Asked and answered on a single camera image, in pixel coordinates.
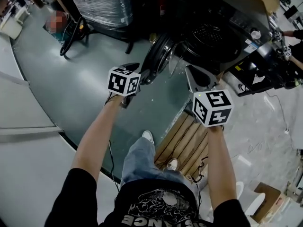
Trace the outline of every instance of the forearm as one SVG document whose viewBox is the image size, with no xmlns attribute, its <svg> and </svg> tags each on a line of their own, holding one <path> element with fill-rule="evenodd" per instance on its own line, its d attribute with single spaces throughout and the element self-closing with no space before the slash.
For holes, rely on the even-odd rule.
<svg viewBox="0 0 303 227">
<path fill-rule="evenodd" d="M 237 199 L 236 177 L 221 126 L 208 129 L 208 184 L 213 209 Z"/>
<path fill-rule="evenodd" d="M 294 56 L 290 57 L 290 60 L 296 64 L 296 66 L 298 66 L 301 70 L 303 70 L 303 63 L 300 62 L 299 60 L 297 60 Z"/>
<path fill-rule="evenodd" d="M 282 34 L 287 37 L 294 37 L 293 31 L 284 31 L 284 32 L 282 32 Z"/>
<path fill-rule="evenodd" d="M 71 166 L 72 168 L 81 168 L 89 172 L 96 181 L 98 181 L 121 100 L 121 96 L 116 96 L 103 107 L 100 114 L 84 134 Z"/>
</svg>

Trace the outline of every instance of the plastic wrap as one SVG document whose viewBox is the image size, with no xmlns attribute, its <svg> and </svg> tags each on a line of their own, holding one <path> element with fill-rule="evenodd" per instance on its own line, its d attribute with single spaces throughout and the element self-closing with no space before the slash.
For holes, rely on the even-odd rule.
<svg viewBox="0 0 303 227">
<path fill-rule="evenodd" d="M 133 20 L 131 0 L 74 0 L 88 22 L 108 29 L 125 27 Z"/>
</svg>

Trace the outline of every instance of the white container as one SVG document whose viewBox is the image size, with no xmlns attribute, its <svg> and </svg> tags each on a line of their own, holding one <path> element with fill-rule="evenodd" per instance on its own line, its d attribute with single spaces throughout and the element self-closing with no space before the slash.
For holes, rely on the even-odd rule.
<svg viewBox="0 0 303 227">
<path fill-rule="evenodd" d="M 21 33 L 22 26 L 10 15 L 5 16 L 0 24 L 0 32 L 8 35 L 12 39 L 16 39 Z"/>
</svg>

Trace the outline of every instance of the label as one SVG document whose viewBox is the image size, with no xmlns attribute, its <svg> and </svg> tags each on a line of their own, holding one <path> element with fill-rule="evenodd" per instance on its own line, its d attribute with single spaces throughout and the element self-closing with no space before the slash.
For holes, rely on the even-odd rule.
<svg viewBox="0 0 303 227">
<path fill-rule="evenodd" d="M 250 53 L 253 53 L 257 49 L 258 49 L 258 47 L 254 43 L 251 43 L 249 46 L 247 46 L 244 49 L 244 51 L 250 54 Z"/>
<path fill-rule="evenodd" d="M 250 41 L 249 39 L 247 39 L 247 40 L 245 41 L 245 43 L 251 44 L 251 41 Z"/>
<path fill-rule="evenodd" d="M 237 69 L 237 71 L 242 70 L 239 66 L 235 66 L 235 69 Z"/>
</svg>

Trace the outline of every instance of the light blue jeans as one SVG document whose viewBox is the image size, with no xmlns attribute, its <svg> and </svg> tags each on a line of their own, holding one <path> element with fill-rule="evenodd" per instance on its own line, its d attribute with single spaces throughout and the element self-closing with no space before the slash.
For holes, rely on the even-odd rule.
<svg viewBox="0 0 303 227">
<path fill-rule="evenodd" d="M 124 160 L 121 187 L 139 179 L 162 179 L 182 183 L 193 191 L 192 184 L 180 172 L 159 170 L 154 163 L 155 146 L 146 138 L 139 138 L 129 149 Z"/>
</svg>

